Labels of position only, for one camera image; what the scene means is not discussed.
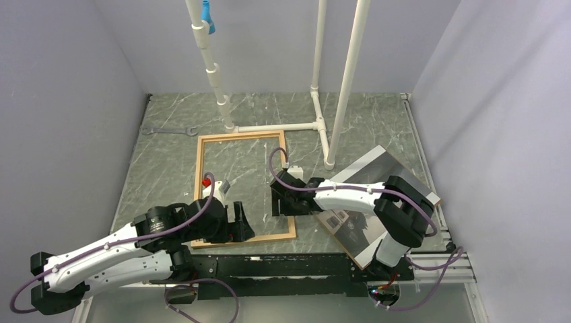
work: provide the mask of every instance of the gray wall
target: gray wall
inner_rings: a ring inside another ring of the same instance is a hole
[[[108,232],[145,96],[91,0],[2,0],[0,30],[0,317],[66,322],[12,314],[10,295],[33,253]]]
[[[412,108],[491,322],[571,322],[571,3],[463,1]]]
[[[320,90],[338,92],[355,1],[330,0]],[[459,0],[373,1],[355,92],[410,92]],[[184,0],[96,0],[148,93],[210,92]],[[211,43],[229,92],[306,92],[317,0],[213,0]]]

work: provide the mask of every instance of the blue object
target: blue object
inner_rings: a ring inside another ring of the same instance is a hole
[[[214,27],[214,22],[210,17],[210,1],[208,0],[202,1],[202,20],[204,20],[210,25],[210,30],[208,31],[208,34],[209,35],[214,34],[216,28]]]

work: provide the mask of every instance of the gray marble tabletop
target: gray marble tabletop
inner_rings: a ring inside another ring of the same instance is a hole
[[[338,94],[321,93],[320,102],[328,127],[335,120]],[[315,119],[309,93],[232,94],[232,118],[240,126],[312,122]],[[186,128],[198,126],[200,135],[224,133],[213,94],[161,94],[151,97],[143,126]],[[323,153],[316,131],[286,131],[290,165],[301,166],[304,179],[330,178],[377,145],[382,145],[423,182],[427,182],[410,122],[399,94],[352,94],[347,105],[335,169],[323,167]],[[207,143],[204,170],[232,187],[227,203],[242,201],[248,222],[257,235],[287,231],[284,217],[271,216],[267,156],[277,139]],[[124,226],[150,207],[193,200],[197,137],[177,134],[139,135],[112,231]],[[193,253],[264,254],[292,252],[343,252],[313,216],[296,217],[295,240],[261,242],[195,249]],[[440,240],[430,250],[443,250]]]

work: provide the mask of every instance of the wrench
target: wrench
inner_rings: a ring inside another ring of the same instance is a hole
[[[155,128],[155,127],[143,127],[141,133],[143,135],[150,135],[152,133],[180,133],[188,136],[196,136],[198,133],[193,132],[194,129],[198,127],[188,127],[186,129],[167,129],[167,128]]]

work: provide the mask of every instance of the wooden frame edge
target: wooden frame edge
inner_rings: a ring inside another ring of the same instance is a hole
[[[195,192],[194,199],[200,199],[202,196],[202,175],[203,175],[203,164],[204,164],[204,144],[219,142],[219,141],[232,141],[232,140],[244,140],[244,139],[262,139],[262,138],[278,138],[279,146],[286,148],[286,138],[283,130],[276,131],[256,131],[251,133],[225,133],[220,135],[204,135],[198,137],[197,145],[197,163],[196,163],[196,174],[195,174]],[[284,154],[281,156],[281,166],[285,167],[286,157]],[[294,217],[288,217],[288,233],[285,234],[266,234],[263,236],[255,236],[245,242],[228,242],[226,244],[210,244],[207,242],[202,242],[201,240],[191,241],[192,248],[208,248],[208,247],[219,247],[219,246],[231,246],[235,244],[253,243],[253,242],[268,242],[268,241],[280,241],[289,240],[297,238],[296,233],[296,220]]]

